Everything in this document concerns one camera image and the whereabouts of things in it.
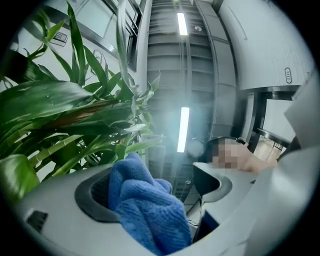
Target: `ceiling light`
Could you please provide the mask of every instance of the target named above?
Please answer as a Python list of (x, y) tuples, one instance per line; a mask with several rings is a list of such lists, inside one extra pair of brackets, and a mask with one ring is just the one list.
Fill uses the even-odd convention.
[(190, 108), (188, 108), (188, 107), (181, 108), (178, 148), (176, 150), (179, 153), (185, 152), (187, 132), (188, 132), (188, 123), (189, 123), (189, 112), (190, 112)]
[(200, 26), (195, 26), (194, 29), (195, 29), (196, 31), (202, 31), (202, 28), (201, 28)]
[(178, 15), (178, 23), (179, 23), (180, 35), (187, 36), (188, 35), (188, 31), (187, 31), (185, 15), (183, 13), (181, 13), (181, 12), (177, 13), (177, 15)]

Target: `wall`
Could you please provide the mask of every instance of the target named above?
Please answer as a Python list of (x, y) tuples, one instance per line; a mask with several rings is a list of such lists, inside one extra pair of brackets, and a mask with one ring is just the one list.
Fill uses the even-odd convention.
[(230, 136), (236, 107), (236, 72), (230, 42), (221, 19), (208, 1), (198, 0), (197, 7), (206, 24), (213, 57), (214, 107), (211, 138)]
[(267, 99), (263, 129), (292, 141), (295, 132), (285, 117), (291, 104), (290, 100)]
[(234, 49), (240, 89), (302, 85), (314, 67), (303, 38), (272, 2), (224, 0), (219, 10)]
[(251, 124), (253, 110), (254, 110), (254, 96), (249, 95), (247, 98), (244, 126), (241, 134), (241, 138), (245, 139), (247, 142), (249, 141), (251, 136), (250, 124)]
[[(73, 8), (77, 21), (87, 26), (100, 37), (105, 37), (107, 26), (113, 13), (102, 1), (80, 0), (76, 2), (69, 1), (69, 3)], [(67, 14), (68, 6), (66, 0), (50, 0), (45, 4)]]

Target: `blue towel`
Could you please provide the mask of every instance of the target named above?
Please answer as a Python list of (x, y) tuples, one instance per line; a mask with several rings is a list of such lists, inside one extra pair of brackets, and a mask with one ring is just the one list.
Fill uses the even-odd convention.
[(124, 229), (156, 255), (167, 255), (191, 244), (183, 204), (171, 195), (171, 184), (153, 179), (141, 158), (131, 153), (111, 170), (108, 206)]

